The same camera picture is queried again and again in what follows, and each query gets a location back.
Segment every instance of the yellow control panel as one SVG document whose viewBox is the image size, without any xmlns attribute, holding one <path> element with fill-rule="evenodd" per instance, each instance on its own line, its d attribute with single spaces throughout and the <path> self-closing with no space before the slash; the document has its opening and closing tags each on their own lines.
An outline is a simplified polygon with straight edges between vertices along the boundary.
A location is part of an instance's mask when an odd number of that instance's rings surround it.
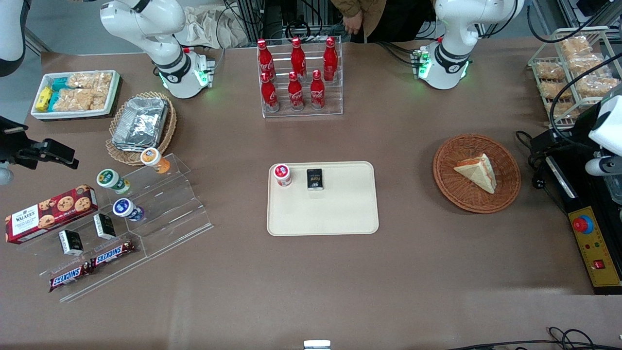
<svg viewBox="0 0 622 350">
<path fill-rule="evenodd" d="M 595 287 L 620 286 L 620 276 L 616 271 L 603 235 L 598 228 L 592 207 L 568 214 L 572 230 L 581 251 L 592 285 Z"/>
</svg>

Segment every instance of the small black box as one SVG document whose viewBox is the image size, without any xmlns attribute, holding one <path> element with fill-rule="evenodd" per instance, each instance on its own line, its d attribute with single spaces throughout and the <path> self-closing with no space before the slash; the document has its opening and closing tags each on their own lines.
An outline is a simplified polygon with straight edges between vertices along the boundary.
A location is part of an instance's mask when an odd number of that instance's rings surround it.
<svg viewBox="0 0 622 350">
<path fill-rule="evenodd" d="M 103 239 L 113 239 L 116 237 L 114 233 L 113 220 L 110 216 L 104 214 L 95 214 L 93 216 L 95 221 L 95 229 L 97 230 L 97 236 Z"/>
<path fill-rule="evenodd" d="M 83 253 L 82 240 L 78 232 L 63 230 L 58 233 L 63 253 L 67 255 L 80 255 Z"/>
<path fill-rule="evenodd" d="M 324 189 L 322 185 L 321 169 L 307 169 L 307 189 L 310 191 L 320 191 Z"/>
</svg>

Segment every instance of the beige tray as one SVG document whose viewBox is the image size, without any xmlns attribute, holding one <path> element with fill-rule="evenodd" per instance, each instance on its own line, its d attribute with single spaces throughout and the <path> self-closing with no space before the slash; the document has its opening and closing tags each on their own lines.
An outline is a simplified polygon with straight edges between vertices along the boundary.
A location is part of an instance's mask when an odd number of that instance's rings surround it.
<svg viewBox="0 0 622 350">
<path fill-rule="evenodd" d="M 273 236 L 362 235 L 378 230 L 374 167 L 366 161 L 287 164 L 292 184 L 268 172 L 267 229 Z M 307 169 L 322 169 L 324 189 L 307 189 Z"/>
</svg>

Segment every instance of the wicker basket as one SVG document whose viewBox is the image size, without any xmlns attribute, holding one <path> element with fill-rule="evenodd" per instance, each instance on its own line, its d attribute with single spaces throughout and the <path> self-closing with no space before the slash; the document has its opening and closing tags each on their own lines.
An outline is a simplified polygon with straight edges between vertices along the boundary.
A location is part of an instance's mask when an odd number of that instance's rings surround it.
<svg viewBox="0 0 622 350">
<path fill-rule="evenodd" d="M 139 93 L 134 97 L 142 97 L 142 98 L 161 98 L 166 100 L 169 103 L 169 112 L 166 114 L 166 125 L 164 125 L 164 130 L 162 130 L 162 138 L 160 139 L 160 146 L 158 146 L 158 150 L 160 153 L 164 154 L 164 151 L 170 144 L 170 140 L 173 138 L 173 133 L 175 133 L 175 125 L 177 124 L 177 112 L 175 112 L 175 108 L 173 107 L 173 103 L 171 103 L 170 99 L 165 95 L 159 92 L 144 92 Z M 123 106 L 119 108 L 119 110 L 114 115 L 112 122 L 110 123 L 110 135 L 114 135 L 114 131 L 119 125 L 119 119 L 125 110 L 127 102 L 123 103 Z M 108 150 L 108 154 L 112 158 L 121 163 L 125 163 L 131 166 L 141 166 L 143 163 L 141 162 L 141 153 L 140 152 L 128 152 L 121 151 L 117 147 L 114 147 L 113 140 L 110 139 L 106 141 L 106 149 Z"/>
<path fill-rule="evenodd" d="M 490 194 L 453 170 L 456 164 L 486 153 L 490 158 L 497 187 Z M 490 214 L 509 206 L 521 188 L 521 172 L 516 160 L 495 140 L 474 134 L 450 138 L 439 148 L 432 165 L 434 179 L 445 197 L 458 207 L 481 214 Z"/>
</svg>

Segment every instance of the sandwich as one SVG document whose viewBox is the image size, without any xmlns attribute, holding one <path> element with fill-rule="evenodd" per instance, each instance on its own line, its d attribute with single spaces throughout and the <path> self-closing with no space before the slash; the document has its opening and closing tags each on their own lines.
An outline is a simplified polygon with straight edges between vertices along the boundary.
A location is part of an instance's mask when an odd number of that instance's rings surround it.
<svg viewBox="0 0 622 350">
<path fill-rule="evenodd" d="M 453 170 L 456 170 L 467 179 L 473 181 L 484 191 L 494 194 L 494 190 L 497 187 L 497 180 L 494 177 L 493 166 L 490 164 L 490 159 L 488 159 L 485 153 L 482 153 L 479 157 L 465 159 L 459 162 Z"/>
</svg>

